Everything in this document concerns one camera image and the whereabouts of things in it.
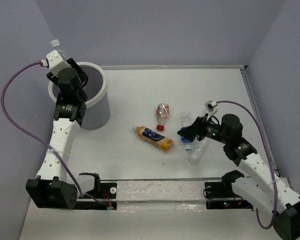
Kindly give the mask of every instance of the red bottle cap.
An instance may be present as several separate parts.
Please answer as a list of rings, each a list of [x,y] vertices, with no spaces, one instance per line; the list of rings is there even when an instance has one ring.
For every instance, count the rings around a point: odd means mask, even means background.
[[[163,126],[163,125],[157,125],[157,126],[156,126],[156,129],[157,129],[158,131],[163,131],[163,130],[165,130],[165,126]]]

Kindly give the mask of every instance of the bottle label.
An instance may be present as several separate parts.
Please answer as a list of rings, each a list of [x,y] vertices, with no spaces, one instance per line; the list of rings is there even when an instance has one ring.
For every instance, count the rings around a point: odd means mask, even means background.
[[[164,139],[165,137],[164,136],[161,136],[160,134],[152,131],[151,129],[149,128],[145,128],[143,130],[143,133],[142,133],[143,136],[145,136],[146,138],[148,139],[151,139],[155,142],[159,142],[160,140]]]
[[[186,139],[185,137],[181,137],[181,142],[183,142],[184,144],[191,144],[191,142]]]

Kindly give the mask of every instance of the white bottle cap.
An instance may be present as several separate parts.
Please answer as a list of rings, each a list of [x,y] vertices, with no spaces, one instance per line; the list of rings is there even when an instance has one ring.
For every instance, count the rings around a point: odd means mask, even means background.
[[[186,151],[190,151],[190,150],[191,150],[191,145],[190,145],[190,144],[184,145],[184,149],[185,149]]]
[[[55,39],[55,40],[52,40],[50,41],[51,43],[51,46],[54,48],[54,47],[57,47],[57,46],[60,46],[60,42],[58,39]]]
[[[134,132],[134,133],[138,133],[138,128],[139,128],[139,126],[134,126],[133,129],[132,129],[133,132]]]

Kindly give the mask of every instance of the lavender wall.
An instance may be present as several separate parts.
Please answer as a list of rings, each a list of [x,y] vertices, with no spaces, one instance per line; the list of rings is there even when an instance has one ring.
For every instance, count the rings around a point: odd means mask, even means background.
[[[247,65],[284,0],[36,0],[78,60],[99,65]]]
[[[280,173],[300,193],[300,0],[287,0],[248,68]]]
[[[0,94],[13,73],[45,58],[53,38],[34,1],[0,1]],[[49,140],[54,104],[46,73],[35,66],[18,77],[6,104],[18,123]],[[25,185],[44,154],[45,148],[15,129],[0,107],[0,240],[19,239],[30,200]]]

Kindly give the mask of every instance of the water bottle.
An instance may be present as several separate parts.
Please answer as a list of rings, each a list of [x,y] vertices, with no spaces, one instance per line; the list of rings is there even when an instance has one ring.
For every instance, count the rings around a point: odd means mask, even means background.
[[[66,52],[61,48],[61,44],[60,44],[59,40],[55,39],[55,40],[52,40],[50,43],[51,43],[51,46],[53,47],[53,49],[57,50],[64,60],[67,60]]]
[[[189,127],[192,124],[191,113],[188,112],[188,111],[183,111],[180,115],[180,119],[181,119],[181,129]],[[184,149],[186,151],[191,150],[192,143],[189,140],[187,140],[186,138],[184,138],[182,136],[181,137],[181,142],[183,143]]]
[[[192,151],[189,155],[189,162],[198,165],[201,159],[203,158],[204,154],[206,153],[209,145],[210,145],[210,138],[205,137],[203,140],[198,141],[195,139],[194,144],[192,146]]]

